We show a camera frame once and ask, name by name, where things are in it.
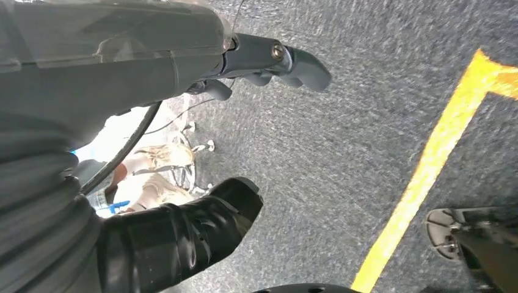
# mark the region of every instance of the bolt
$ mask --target bolt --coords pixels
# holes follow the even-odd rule
[[[274,44],[272,48],[272,56],[275,59],[282,59],[284,57],[284,47],[280,43]]]

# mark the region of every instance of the blue object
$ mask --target blue object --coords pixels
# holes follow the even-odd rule
[[[111,212],[112,214],[115,214],[115,209],[122,208],[123,206],[127,206],[128,204],[130,204],[130,201],[129,201],[129,200],[121,201],[121,202],[119,202],[119,203],[113,203],[113,204],[110,204],[110,205],[109,205],[110,212]]]

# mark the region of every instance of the gray carpet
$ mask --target gray carpet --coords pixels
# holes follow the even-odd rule
[[[231,20],[240,2],[212,1]],[[518,66],[515,0],[245,0],[236,30],[314,53],[334,81],[325,93],[238,81],[231,100],[192,110],[196,137],[217,145],[201,180],[248,176],[265,207],[231,257],[171,292],[350,286],[475,50]],[[517,121],[517,101],[486,97],[373,292],[470,292],[421,223],[434,208],[518,202]]]

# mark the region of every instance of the white sneaker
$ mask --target white sneaker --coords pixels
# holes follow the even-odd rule
[[[135,153],[145,154],[151,161],[149,170],[174,166],[185,167],[194,163],[194,153],[185,145],[168,143],[167,145],[145,146]]]
[[[129,200],[127,209],[143,211],[163,203],[177,206],[188,203],[194,198],[183,188],[174,186],[158,173],[136,175],[122,181],[114,202]]]
[[[157,201],[159,204],[172,203],[180,206],[194,200],[194,197],[192,197],[189,192],[181,187],[174,186],[158,173],[154,173],[144,186],[142,186],[142,189],[151,186],[158,192]]]

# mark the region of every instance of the metal footplate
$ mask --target metal footplate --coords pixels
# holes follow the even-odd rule
[[[425,230],[432,248],[462,261],[480,292],[518,292],[518,205],[436,209]]]

